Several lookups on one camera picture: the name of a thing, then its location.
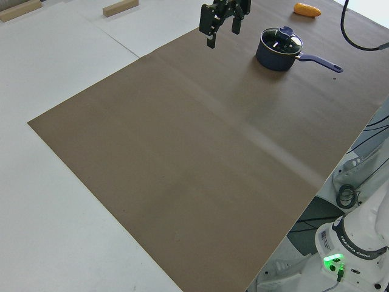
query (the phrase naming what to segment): brown mat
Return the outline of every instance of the brown mat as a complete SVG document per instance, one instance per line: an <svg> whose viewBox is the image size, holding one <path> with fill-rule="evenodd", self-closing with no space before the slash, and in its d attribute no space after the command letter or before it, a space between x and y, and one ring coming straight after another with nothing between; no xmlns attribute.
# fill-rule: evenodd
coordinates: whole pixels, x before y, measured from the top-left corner
<svg viewBox="0 0 389 292"><path fill-rule="evenodd" d="M192 31L29 122L185 292L244 291L389 92L389 53L352 48L341 6L311 3L317 19L253 0L216 49ZM346 23L366 46L389 40ZM260 32L283 25L344 73L263 68Z"/></svg>

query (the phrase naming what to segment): brown table surface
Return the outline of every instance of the brown table surface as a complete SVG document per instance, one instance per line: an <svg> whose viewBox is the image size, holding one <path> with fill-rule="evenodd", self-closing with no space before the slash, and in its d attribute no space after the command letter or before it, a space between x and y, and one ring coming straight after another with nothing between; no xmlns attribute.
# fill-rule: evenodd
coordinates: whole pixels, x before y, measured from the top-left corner
<svg viewBox="0 0 389 292"><path fill-rule="evenodd" d="M194 30L29 122L185 292L244 291L389 92L389 53L347 44L339 4L294 4L253 0L216 49ZM263 68L260 32L283 25L345 71ZM346 26L389 39L354 12Z"/></svg>

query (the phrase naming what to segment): pot lid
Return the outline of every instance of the pot lid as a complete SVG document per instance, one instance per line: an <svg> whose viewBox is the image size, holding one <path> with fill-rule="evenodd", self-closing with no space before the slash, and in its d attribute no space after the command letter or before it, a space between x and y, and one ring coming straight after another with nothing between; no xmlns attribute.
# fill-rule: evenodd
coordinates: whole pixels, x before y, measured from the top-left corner
<svg viewBox="0 0 389 292"><path fill-rule="evenodd" d="M261 39L269 49L281 54L296 54L303 48L303 41L288 26L266 29Z"/></svg>

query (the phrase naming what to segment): green light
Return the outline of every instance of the green light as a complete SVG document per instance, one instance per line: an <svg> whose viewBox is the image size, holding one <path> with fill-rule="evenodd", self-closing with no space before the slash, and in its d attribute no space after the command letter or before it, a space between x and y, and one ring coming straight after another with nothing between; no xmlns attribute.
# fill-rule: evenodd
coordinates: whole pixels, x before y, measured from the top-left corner
<svg viewBox="0 0 389 292"><path fill-rule="evenodd" d="M327 257L325 257L323 259L324 261L324 266L327 268L327 269L330 269L330 266L333 264L333 263L337 263L339 262L342 258L344 258L343 254L333 254L333 255L329 255Z"/></svg>

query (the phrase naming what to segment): blue handle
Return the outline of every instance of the blue handle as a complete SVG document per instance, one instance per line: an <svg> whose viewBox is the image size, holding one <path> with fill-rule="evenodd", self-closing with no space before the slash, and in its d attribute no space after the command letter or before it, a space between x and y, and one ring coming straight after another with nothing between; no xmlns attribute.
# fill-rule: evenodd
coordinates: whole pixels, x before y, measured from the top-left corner
<svg viewBox="0 0 389 292"><path fill-rule="evenodd" d="M328 69L331 69L332 71L335 71L336 73L342 73L343 72L343 68L334 64L334 63L331 63L330 61L327 61L327 60L324 60L323 58L320 58L318 56L315 56L315 55L307 55L307 54L303 54L303 53L300 53L299 55L296 56L296 59L298 61L313 61L313 62L316 62L324 67L327 67Z"/></svg>

